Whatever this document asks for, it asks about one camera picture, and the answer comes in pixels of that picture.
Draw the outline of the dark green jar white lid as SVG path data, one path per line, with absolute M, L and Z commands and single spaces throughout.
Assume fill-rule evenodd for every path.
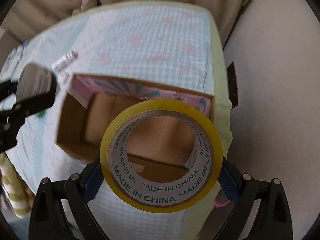
M 44 66 L 30 63 L 19 77 L 16 90 L 16 102 L 21 102 L 39 95 L 56 93 L 55 74 Z

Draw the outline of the white pill bottle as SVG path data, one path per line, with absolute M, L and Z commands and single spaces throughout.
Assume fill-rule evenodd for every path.
M 55 61 L 52 64 L 52 69 L 55 72 L 61 72 L 64 69 L 66 69 L 72 62 L 74 62 L 78 57 L 78 54 L 76 51 L 69 51 L 65 55 L 63 55 L 61 58 L 59 58 L 57 61 Z

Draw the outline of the yellow tape roll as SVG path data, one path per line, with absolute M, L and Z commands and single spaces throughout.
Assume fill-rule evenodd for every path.
M 187 209 L 214 187 L 223 152 L 217 130 L 195 107 L 149 100 L 123 110 L 100 146 L 104 178 L 137 209 L 170 213 Z

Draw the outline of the pink hook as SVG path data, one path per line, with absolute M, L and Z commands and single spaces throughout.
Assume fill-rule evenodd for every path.
M 214 199 L 214 208 L 224 207 L 231 201 L 227 198 L 223 190 L 220 190 Z

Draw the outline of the pink cardboard box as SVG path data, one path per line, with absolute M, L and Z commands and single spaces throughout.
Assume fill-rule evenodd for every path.
M 107 75 L 76 74 L 62 104 L 56 144 L 72 157 L 110 158 L 108 146 L 125 144 L 130 168 L 142 178 L 168 183 L 196 161 L 195 118 L 214 118 L 206 92 Z

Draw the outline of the checked bed sheet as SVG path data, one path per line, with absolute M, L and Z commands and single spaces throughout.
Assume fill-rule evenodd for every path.
M 140 98 L 151 97 L 143 83 L 186 93 L 212 95 L 211 117 L 227 153 L 232 141 L 227 74 L 217 26 L 211 13 L 196 5 L 139 1 L 103 5 L 70 17 L 12 50 L 1 80 L 17 79 L 25 65 L 50 69 L 69 51 L 78 58 L 57 74 L 58 94 L 43 116 L 29 117 L 7 156 L 36 192 L 43 177 L 65 179 L 86 162 L 56 144 L 60 113 L 75 74 L 107 79 L 106 87 Z

